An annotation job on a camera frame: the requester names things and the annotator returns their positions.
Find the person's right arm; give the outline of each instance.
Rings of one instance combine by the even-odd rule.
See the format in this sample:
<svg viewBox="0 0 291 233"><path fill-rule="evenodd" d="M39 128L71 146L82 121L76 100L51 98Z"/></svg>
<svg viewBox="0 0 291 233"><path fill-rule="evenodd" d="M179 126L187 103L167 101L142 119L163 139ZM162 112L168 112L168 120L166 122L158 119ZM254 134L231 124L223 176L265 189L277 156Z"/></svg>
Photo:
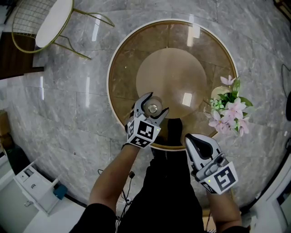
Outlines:
<svg viewBox="0 0 291 233"><path fill-rule="evenodd" d="M240 210L229 194L218 195L207 191L207 197L218 233L230 227L241 226Z"/></svg>

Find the cardboard box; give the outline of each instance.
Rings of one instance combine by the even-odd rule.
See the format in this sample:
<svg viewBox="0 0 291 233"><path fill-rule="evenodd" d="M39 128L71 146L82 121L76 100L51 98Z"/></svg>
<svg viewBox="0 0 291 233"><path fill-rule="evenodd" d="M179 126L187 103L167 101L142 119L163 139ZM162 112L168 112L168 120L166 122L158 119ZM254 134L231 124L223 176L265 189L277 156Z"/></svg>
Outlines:
<svg viewBox="0 0 291 233"><path fill-rule="evenodd" d="M0 136L11 132L7 112L0 110Z"/></svg>
<svg viewBox="0 0 291 233"><path fill-rule="evenodd" d="M14 145L12 137L9 134L0 136L0 142L5 150L12 148Z"/></svg>

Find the gold chair leg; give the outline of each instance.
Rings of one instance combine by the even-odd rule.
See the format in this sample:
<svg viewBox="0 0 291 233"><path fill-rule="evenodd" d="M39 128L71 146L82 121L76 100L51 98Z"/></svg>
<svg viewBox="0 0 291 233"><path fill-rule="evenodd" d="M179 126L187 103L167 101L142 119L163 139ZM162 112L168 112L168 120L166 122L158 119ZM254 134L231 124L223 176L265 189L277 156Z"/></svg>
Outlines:
<svg viewBox="0 0 291 233"><path fill-rule="evenodd" d="M78 10L78 9L76 9L76 8L73 8L73 11L78 12L78 13L83 14L83 15L91 16L91 17L93 17L93 18L95 18L95 19L98 19L98 20L100 20L100 21L102 21L102 22L104 22L104 23L106 23L106 24L109 24L109 25L112 26L112 27L115 26L114 23L113 23L113 22L112 22L112 21L111 21L107 16L105 16L105 15L103 15L103 14L101 14L101 13L87 13L87 12L84 12L84 11ZM96 16L94 16L94 15L101 15L101 16L103 16L104 18L106 18L106 19L108 20L108 22L105 21L105 20L103 20L103 19L100 19L100 18L98 18L98 17L96 17Z"/></svg>
<svg viewBox="0 0 291 233"><path fill-rule="evenodd" d="M73 53L77 54L78 56L80 56L80 57L82 57L82 58L85 58L85 59L91 60L90 57L85 56L84 54L81 54L81 53L77 52L77 51L73 48L73 46L72 46L72 44L71 44L71 42L70 42L70 39L69 39L68 37L63 36L63 35L59 35L59 36L60 36L60 37L63 37L63 38L66 38L66 39L68 40L69 45L70 45L70 48L68 48L68 47L66 47L66 46L64 46L64 45L58 44L58 43L56 43L56 42L54 42L53 44L55 44L55 45L57 45L57 46L59 46L59 47L62 47L62 48L64 48L64 49L70 50L70 51L72 51Z"/></svg>

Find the cable connector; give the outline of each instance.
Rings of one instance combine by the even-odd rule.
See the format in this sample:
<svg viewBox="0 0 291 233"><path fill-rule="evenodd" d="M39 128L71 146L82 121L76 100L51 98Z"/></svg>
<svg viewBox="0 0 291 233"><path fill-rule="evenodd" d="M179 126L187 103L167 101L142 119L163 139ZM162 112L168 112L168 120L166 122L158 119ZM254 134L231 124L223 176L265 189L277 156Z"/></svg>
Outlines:
<svg viewBox="0 0 291 233"><path fill-rule="evenodd" d="M128 176L130 179L132 179L133 177L135 177L135 173L133 171L130 171Z"/></svg>

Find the person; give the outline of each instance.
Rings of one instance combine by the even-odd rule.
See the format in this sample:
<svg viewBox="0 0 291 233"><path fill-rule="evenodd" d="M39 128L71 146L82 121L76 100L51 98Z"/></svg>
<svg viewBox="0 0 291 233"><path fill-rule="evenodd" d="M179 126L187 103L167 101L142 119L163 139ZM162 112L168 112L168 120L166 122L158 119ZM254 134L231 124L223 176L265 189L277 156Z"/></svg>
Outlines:
<svg viewBox="0 0 291 233"><path fill-rule="evenodd" d="M182 123L169 119L167 144L181 145ZM140 148L125 144L96 180L89 204L71 233L115 232L116 203ZM190 181L187 154L152 149L143 188L121 219L118 233L204 231L202 209ZM241 225L240 211L230 195L206 191L218 233L249 232Z"/></svg>

